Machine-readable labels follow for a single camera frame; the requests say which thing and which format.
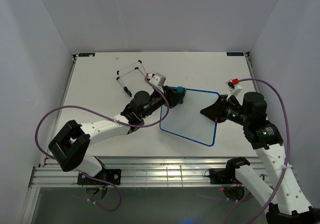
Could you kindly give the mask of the blue whiteboard eraser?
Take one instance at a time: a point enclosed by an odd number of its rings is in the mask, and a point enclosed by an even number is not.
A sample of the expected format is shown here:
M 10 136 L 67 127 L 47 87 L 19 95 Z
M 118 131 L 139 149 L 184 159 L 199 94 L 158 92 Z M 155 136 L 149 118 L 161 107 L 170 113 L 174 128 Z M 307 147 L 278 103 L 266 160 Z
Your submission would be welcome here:
M 185 93 L 186 89 L 185 89 L 184 87 L 182 87 L 182 86 L 178 86 L 178 87 L 176 88 L 176 91 L 177 91 L 178 93 Z

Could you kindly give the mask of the blue framed whiteboard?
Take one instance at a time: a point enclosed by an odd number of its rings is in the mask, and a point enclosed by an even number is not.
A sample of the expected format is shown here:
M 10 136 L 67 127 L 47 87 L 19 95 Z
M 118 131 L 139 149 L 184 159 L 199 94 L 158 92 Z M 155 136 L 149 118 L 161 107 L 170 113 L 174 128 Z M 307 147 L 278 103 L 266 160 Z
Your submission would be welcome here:
M 182 104 L 170 109 L 159 128 L 167 133 L 211 147 L 215 143 L 217 124 L 201 114 L 214 104 L 220 94 L 215 91 L 186 89 Z

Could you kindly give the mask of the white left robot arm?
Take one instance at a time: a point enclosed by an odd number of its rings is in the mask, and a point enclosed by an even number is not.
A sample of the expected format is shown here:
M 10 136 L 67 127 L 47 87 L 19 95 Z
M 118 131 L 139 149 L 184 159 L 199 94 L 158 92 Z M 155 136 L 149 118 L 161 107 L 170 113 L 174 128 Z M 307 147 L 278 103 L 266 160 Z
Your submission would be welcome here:
M 174 108 L 184 101 L 186 89 L 164 86 L 162 93 L 137 92 L 122 112 L 111 120 L 79 124 L 70 120 L 60 129 L 48 148 L 64 172 L 77 170 L 95 184 L 106 179 L 104 164 L 87 153 L 90 146 L 120 135 L 128 135 L 144 125 L 144 119 L 163 105 Z

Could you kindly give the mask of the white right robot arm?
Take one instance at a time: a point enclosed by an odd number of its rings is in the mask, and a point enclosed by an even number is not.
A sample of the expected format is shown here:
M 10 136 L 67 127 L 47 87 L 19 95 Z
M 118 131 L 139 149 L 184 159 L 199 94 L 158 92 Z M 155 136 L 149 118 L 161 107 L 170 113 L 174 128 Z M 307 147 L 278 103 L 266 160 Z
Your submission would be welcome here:
M 256 198 L 269 224 L 318 224 L 320 211 L 304 196 L 289 164 L 285 163 L 283 139 L 278 128 L 267 120 L 264 96 L 248 92 L 240 104 L 232 95 L 222 95 L 200 113 L 215 123 L 230 120 L 243 127 L 245 138 L 262 161 L 272 184 L 269 187 L 244 157 L 227 161 L 225 169 L 209 171 L 210 182 L 243 184 Z

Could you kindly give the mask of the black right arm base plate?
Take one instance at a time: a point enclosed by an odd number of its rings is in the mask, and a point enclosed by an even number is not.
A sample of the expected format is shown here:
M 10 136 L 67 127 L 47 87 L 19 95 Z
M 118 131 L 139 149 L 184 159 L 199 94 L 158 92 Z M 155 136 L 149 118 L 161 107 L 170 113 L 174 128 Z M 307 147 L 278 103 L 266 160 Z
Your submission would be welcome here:
M 228 169 L 209 169 L 208 176 L 211 184 L 239 184 L 235 172 Z

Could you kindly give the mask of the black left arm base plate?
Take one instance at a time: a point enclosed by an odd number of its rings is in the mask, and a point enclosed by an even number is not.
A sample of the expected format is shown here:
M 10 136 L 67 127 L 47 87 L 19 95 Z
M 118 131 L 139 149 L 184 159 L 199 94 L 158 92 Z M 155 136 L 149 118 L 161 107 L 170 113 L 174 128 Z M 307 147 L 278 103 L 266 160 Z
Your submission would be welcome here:
M 104 185 L 104 183 L 101 181 L 103 180 L 114 185 L 120 185 L 121 175 L 121 169 L 103 169 L 96 176 L 94 176 L 95 179 L 99 179 L 99 181 L 95 181 L 91 178 L 86 177 L 84 174 L 79 173 L 76 183 L 78 185 Z

